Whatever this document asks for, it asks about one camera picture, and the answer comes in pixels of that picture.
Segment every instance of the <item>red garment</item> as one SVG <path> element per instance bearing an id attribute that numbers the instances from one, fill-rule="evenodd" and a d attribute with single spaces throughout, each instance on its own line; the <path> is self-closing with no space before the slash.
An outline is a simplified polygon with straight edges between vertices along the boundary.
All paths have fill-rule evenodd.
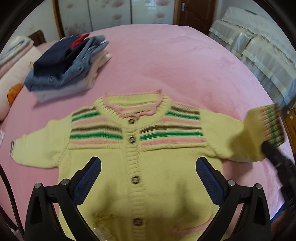
<path id="1" fill-rule="evenodd" d="M 84 39 L 89 36 L 89 33 L 80 35 L 80 37 L 71 44 L 71 50 L 73 50 L 77 45 L 81 44 Z"/>

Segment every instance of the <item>wooden door frame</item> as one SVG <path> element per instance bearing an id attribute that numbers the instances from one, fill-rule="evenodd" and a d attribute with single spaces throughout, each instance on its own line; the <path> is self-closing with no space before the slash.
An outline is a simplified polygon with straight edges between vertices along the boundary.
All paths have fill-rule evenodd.
<path id="1" fill-rule="evenodd" d="M 60 39 L 65 37 L 64 28 L 62 24 L 61 14 L 59 11 L 59 1 L 58 0 L 52 0 L 52 6 L 54 11 L 54 20 L 56 22 L 57 31 L 59 33 Z"/>
<path id="2" fill-rule="evenodd" d="M 179 25 L 182 0 L 175 0 L 173 25 Z"/>
<path id="3" fill-rule="evenodd" d="M 180 14 L 181 14 L 182 1 L 184 1 L 184 0 L 175 0 L 173 25 L 179 25 L 179 23 L 180 23 Z M 217 9 L 216 9 L 217 4 L 218 4 L 218 0 L 215 0 L 214 14 L 213 14 L 212 23 L 215 20 L 215 13 L 217 11 Z"/>

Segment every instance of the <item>pink stripe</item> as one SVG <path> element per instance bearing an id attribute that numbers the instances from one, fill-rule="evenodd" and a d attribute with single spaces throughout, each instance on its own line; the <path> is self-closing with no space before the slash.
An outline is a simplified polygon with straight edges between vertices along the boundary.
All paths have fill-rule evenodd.
<path id="1" fill-rule="evenodd" d="M 75 145 L 100 145 L 100 144 L 116 144 L 120 142 L 101 140 L 101 141 L 70 141 L 70 143 Z"/>
<path id="2" fill-rule="evenodd" d="M 178 229 L 174 228 L 172 230 L 172 233 L 174 235 L 186 235 L 186 234 L 192 234 L 192 233 L 195 233 L 195 232 L 202 231 L 202 230 L 206 229 L 210 225 L 212 219 L 213 219 L 213 217 L 210 217 L 210 219 L 206 223 L 204 223 L 204 224 L 202 224 L 200 226 L 197 226 L 195 228 L 191 228 L 191 229 L 178 230 Z"/>
<path id="3" fill-rule="evenodd" d="M 132 106 L 132 107 L 120 107 L 119 109 L 121 111 L 128 111 L 128 110 L 136 110 L 136 109 L 144 109 L 144 108 L 152 108 L 155 104 L 146 104 L 146 105 L 140 105 L 140 106 Z"/>
<path id="4" fill-rule="evenodd" d="M 171 117 L 164 117 L 159 120 L 160 122 L 175 122 L 175 123 L 185 123 L 200 126 L 200 121 L 198 120 L 185 120 L 185 119 L 177 119 Z"/>
<path id="5" fill-rule="evenodd" d="M 143 146 L 160 145 L 160 144 L 178 144 L 178 143 L 203 143 L 204 138 L 179 138 L 179 139 L 162 139 L 143 142 Z"/>
<path id="6" fill-rule="evenodd" d="M 89 124 L 89 123 L 94 123 L 94 122 L 103 122 L 103 121 L 108 121 L 108 119 L 104 118 L 104 117 L 90 118 L 90 119 L 76 121 L 76 122 L 72 123 L 72 126 L 79 126 L 79 125 L 83 125 L 83 124 Z"/>
<path id="7" fill-rule="evenodd" d="M 114 109 L 122 118 L 127 118 L 127 117 L 135 117 L 135 118 L 139 118 L 140 116 L 142 115 L 154 115 L 156 113 L 156 109 L 158 108 L 158 106 L 161 104 L 162 100 L 163 100 L 163 94 L 161 92 L 161 90 L 158 90 L 158 91 L 154 91 L 154 92 L 151 92 L 152 94 L 159 94 L 159 98 L 157 100 L 157 102 L 155 104 L 153 104 L 153 107 L 150 111 L 142 111 L 140 113 L 126 113 L 126 114 L 123 114 L 120 110 L 120 107 L 116 106 L 116 105 L 113 105 L 113 104 L 110 104 L 108 101 L 107 101 L 107 96 L 104 96 L 103 99 L 104 99 L 104 103 L 107 107 L 111 108 L 111 109 Z"/>

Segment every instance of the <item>button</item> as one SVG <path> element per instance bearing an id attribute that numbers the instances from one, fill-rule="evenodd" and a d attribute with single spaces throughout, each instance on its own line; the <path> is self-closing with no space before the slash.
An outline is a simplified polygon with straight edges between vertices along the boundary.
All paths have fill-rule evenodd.
<path id="1" fill-rule="evenodd" d="M 135 218 L 133 220 L 133 224 L 136 226 L 141 226 L 143 224 L 142 219 L 141 218 Z"/>
<path id="2" fill-rule="evenodd" d="M 129 120 L 128 120 L 128 123 L 129 123 L 129 124 L 134 124 L 134 123 L 135 123 L 135 120 L 134 120 L 134 119 L 129 119 Z"/>
<path id="3" fill-rule="evenodd" d="M 140 182 L 140 177 L 138 176 L 134 176 L 132 179 L 131 179 L 131 182 L 133 184 L 138 184 Z"/>
<path id="4" fill-rule="evenodd" d="M 135 137 L 130 137 L 130 143 L 133 144 L 136 142 L 136 138 Z"/>

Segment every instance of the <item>blue gripper pad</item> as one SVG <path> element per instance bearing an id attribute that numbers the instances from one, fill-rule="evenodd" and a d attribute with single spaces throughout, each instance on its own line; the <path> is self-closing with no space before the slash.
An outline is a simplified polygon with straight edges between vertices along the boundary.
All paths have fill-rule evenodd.
<path id="1" fill-rule="evenodd" d="M 102 164 L 99 158 L 91 164 L 91 166 L 87 169 L 85 174 L 82 176 L 80 181 L 73 189 L 73 198 L 72 201 L 74 205 L 83 204 L 86 199 L 89 191 L 91 190 L 94 182 L 98 178 L 101 172 Z"/>
<path id="2" fill-rule="evenodd" d="M 196 161 L 196 172 L 207 190 L 213 204 L 221 206 L 224 203 L 224 190 L 202 158 Z"/>

